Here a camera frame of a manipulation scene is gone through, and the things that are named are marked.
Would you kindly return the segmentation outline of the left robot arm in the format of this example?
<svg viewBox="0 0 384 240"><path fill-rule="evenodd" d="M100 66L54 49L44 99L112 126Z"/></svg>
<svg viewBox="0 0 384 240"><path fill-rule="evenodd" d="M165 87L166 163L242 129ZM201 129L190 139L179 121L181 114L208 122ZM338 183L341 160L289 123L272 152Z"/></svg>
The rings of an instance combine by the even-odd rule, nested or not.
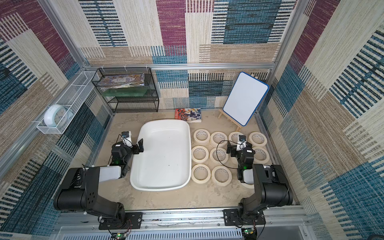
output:
<svg viewBox="0 0 384 240"><path fill-rule="evenodd" d="M127 213L124 205L99 195L99 183L123 179L130 171L134 155L144 152L144 140L133 144L122 137L112 146L112 161L108 166L70 168L60 185L54 208L58 211L83 211L98 217L99 230L122 230L126 233L141 227L142 213Z"/></svg>

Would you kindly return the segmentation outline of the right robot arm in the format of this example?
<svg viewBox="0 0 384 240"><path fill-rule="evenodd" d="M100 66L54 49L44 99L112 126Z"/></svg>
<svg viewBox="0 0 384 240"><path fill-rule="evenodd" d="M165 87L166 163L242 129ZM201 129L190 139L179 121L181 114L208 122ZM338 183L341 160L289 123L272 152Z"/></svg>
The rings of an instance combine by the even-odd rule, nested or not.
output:
<svg viewBox="0 0 384 240"><path fill-rule="evenodd" d="M228 143L227 153L237 159L240 183L250 185L254 193L243 198L236 210L223 210L226 226L263 225L266 223L264 210L292 204L293 193L282 166L255 164L256 150L247 142Z"/></svg>

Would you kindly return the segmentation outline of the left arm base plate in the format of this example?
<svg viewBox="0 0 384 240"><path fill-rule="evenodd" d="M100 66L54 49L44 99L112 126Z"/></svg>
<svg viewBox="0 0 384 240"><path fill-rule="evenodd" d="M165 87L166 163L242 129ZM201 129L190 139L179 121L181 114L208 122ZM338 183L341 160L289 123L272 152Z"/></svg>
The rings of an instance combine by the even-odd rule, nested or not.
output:
<svg viewBox="0 0 384 240"><path fill-rule="evenodd" d="M122 230L122 229L140 229L142 224L143 212L126 212L124 220L115 218L101 218L99 230Z"/></svg>

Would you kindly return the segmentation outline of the white plastic storage box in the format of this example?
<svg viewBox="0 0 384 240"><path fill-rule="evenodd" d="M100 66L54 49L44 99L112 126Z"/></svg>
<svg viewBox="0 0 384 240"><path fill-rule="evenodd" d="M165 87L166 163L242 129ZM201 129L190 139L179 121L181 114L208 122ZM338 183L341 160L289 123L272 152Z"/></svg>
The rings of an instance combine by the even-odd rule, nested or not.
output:
<svg viewBox="0 0 384 240"><path fill-rule="evenodd" d="M182 120L145 123L139 140L144 151L133 157L130 183L136 190L160 192L183 188L191 178L190 125Z"/></svg>

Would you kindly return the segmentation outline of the cream masking tape roll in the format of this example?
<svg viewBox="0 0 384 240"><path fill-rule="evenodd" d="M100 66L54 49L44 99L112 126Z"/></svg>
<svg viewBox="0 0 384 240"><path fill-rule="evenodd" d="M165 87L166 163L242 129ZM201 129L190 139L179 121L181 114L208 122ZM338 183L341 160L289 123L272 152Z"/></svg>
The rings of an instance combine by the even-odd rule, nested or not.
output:
<svg viewBox="0 0 384 240"><path fill-rule="evenodd" d="M228 186L232 181L231 171L224 166L216 166L211 173L212 181L221 187Z"/></svg>
<svg viewBox="0 0 384 240"><path fill-rule="evenodd" d="M197 164L205 163L209 158L209 151L204 146L195 146L192 148L192 161Z"/></svg>
<svg viewBox="0 0 384 240"><path fill-rule="evenodd" d="M266 165L270 161L270 155L268 151L261 147L253 147L255 151L254 163Z"/></svg>
<svg viewBox="0 0 384 240"><path fill-rule="evenodd" d="M206 146L210 143L211 134L206 129L198 129L194 132L193 137L197 145Z"/></svg>
<svg viewBox="0 0 384 240"><path fill-rule="evenodd" d="M247 189L254 189L254 184L247 184L247 183L240 183L241 186L243 186L244 188L247 188Z"/></svg>
<svg viewBox="0 0 384 240"><path fill-rule="evenodd" d="M229 159L227 150L224 148L214 148L210 151L210 160L214 164L225 164Z"/></svg>
<svg viewBox="0 0 384 240"><path fill-rule="evenodd" d="M260 132L250 133L248 140L254 147L264 147L268 143L266 136Z"/></svg>
<svg viewBox="0 0 384 240"><path fill-rule="evenodd" d="M197 164L192 168L191 179L197 184L205 184L211 179L211 170L207 165Z"/></svg>
<svg viewBox="0 0 384 240"><path fill-rule="evenodd" d="M243 135L241 132L232 132L228 136L228 140L231 141L232 144L237 144L239 141L239 136Z"/></svg>
<svg viewBox="0 0 384 240"><path fill-rule="evenodd" d="M223 132L214 132L210 137L210 144L213 148L224 148L228 143L228 136Z"/></svg>

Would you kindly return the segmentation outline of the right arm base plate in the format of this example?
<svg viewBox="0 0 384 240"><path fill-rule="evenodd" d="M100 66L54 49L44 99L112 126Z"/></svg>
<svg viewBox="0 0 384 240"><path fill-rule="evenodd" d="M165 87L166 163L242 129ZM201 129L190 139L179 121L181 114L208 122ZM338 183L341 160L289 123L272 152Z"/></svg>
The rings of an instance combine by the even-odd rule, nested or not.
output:
<svg viewBox="0 0 384 240"><path fill-rule="evenodd" d="M260 213L248 213L248 214L240 214L237 209L224 209L224 222L225 226L235 226L242 227L248 225L264 225L266 223L263 212Z"/></svg>

